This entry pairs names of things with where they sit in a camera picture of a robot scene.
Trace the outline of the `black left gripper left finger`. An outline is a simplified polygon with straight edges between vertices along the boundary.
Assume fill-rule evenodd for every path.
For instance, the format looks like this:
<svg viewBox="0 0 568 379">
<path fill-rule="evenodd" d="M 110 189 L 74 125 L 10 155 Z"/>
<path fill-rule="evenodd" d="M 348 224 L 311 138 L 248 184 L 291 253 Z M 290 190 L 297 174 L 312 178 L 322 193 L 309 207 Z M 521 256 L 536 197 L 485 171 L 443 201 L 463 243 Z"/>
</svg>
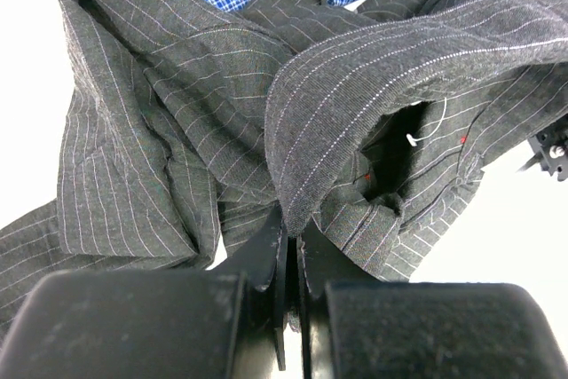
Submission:
<svg viewBox="0 0 568 379">
<path fill-rule="evenodd" d="M 281 213 L 209 271 L 58 272 L 33 289 L 4 378 L 268 378 L 286 366 Z"/>
</svg>

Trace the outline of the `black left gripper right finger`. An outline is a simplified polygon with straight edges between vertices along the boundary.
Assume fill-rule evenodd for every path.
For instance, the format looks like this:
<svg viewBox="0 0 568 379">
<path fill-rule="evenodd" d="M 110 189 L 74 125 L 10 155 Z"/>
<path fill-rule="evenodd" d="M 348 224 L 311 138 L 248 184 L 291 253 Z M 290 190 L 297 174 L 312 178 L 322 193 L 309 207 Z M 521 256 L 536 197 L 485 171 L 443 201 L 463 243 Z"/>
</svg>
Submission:
<svg viewBox="0 0 568 379">
<path fill-rule="evenodd" d="M 296 242 L 308 378 L 564 378 L 538 304 L 506 283 L 376 279 L 309 225 Z"/>
</svg>

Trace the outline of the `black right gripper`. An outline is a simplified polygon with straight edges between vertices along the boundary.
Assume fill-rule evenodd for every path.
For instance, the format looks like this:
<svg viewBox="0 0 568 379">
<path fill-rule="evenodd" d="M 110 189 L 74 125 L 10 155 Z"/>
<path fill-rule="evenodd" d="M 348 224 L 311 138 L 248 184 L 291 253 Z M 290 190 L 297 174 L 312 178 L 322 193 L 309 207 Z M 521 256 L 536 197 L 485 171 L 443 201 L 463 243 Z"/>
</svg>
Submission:
<svg viewBox="0 0 568 379">
<path fill-rule="evenodd" d="M 525 164 L 540 169 L 559 182 L 567 179 L 567 120 L 558 119 L 528 139 L 533 156 Z"/>
</svg>

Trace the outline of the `black pinstriped shirt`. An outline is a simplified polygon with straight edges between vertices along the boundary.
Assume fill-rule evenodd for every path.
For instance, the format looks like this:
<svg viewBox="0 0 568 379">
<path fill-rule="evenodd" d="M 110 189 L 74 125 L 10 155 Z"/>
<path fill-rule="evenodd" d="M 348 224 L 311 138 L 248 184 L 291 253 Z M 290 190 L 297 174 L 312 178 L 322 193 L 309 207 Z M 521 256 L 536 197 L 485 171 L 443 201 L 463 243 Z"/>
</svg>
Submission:
<svg viewBox="0 0 568 379">
<path fill-rule="evenodd" d="M 204 268 L 280 208 L 408 280 L 567 112 L 567 0 L 58 0 L 57 196 L 1 232 L 1 330 L 59 270 Z"/>
</svg>

